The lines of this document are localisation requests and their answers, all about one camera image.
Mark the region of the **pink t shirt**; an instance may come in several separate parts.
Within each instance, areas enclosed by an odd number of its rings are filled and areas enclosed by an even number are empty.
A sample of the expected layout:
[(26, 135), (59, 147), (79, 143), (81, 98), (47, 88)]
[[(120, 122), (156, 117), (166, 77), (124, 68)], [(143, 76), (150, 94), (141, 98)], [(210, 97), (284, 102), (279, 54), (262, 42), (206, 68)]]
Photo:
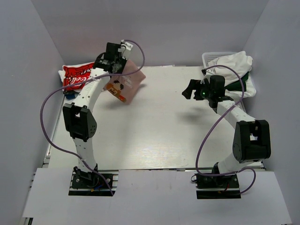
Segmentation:
[(104, 90), (107, 90), (118, 100), (128, 105), (133, 100), (141, 82), (145, 78), (146, 76), (141, 70), (131, 75), (113, 76), (105, 85)]

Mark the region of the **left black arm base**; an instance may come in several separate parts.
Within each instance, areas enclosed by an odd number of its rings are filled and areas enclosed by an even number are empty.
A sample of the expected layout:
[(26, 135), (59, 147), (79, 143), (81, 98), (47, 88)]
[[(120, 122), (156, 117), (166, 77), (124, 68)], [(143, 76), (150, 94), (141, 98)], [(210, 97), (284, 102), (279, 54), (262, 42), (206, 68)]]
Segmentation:
[(103, 177), (94, 172), (84, 172), (74, 167), (68, 195), (111, 197), (117, 188), (118, 173), (104, 172), (102, 176)]

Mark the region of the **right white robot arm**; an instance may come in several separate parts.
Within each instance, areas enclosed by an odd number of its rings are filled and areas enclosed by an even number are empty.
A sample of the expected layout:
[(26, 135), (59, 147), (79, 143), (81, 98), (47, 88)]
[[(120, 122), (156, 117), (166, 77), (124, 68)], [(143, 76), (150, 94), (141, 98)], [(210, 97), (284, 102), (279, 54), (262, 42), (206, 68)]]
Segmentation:
[(225, 119), (234, 128), (232, 152), (215, 163), (211, 176), (217, 187), (229, 181), (229, 175), (242, 171), (247, 165), (268, 159), (271, 156), (270, 126), (266, 120), (249, 116), (239, 106), (239, 101), (225, 94), (225, 78), (212, 75), (203, 80), (190, 80), (182, 92), (186, 99), (207, 100), (220, 119)]

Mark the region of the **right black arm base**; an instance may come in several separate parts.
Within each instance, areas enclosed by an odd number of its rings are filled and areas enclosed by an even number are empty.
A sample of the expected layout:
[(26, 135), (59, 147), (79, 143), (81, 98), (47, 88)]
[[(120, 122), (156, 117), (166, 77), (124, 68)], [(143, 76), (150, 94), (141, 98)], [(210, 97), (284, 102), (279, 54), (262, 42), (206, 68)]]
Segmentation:
[(194, 174), (191, 182), (196, 184), (199, 200), (240, 199), (240, 186), (237, 175), (207, 177)]

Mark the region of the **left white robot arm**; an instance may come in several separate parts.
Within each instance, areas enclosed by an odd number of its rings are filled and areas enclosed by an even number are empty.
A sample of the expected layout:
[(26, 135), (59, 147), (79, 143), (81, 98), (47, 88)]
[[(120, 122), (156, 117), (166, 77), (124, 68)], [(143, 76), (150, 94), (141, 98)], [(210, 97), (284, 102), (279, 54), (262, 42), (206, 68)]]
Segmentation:
[(75, 143), (77, 155), (80, 156), (75, 170), (86, 172), (83, 175), (83, 182), (88, 187), (94, 187), (99, 182), (99, 175), (90, 171), (90, 169), (95, 171), (98, 169), (92, 146), (92, 137), (96, 133), (97, 122), (92, 111), (97, 98), (110, 81), (109, 76), (99, 79), (96, 77), (105, 74), (121, 74), (132, 47), (132, 44), (124, 40), (120, 44), (107, 43), (106, 52), (96, 58), (91, 69), (90, 79), (92, 81), (84, 85), (72, 103), (66, 103), (63, 106), (66, 130)]

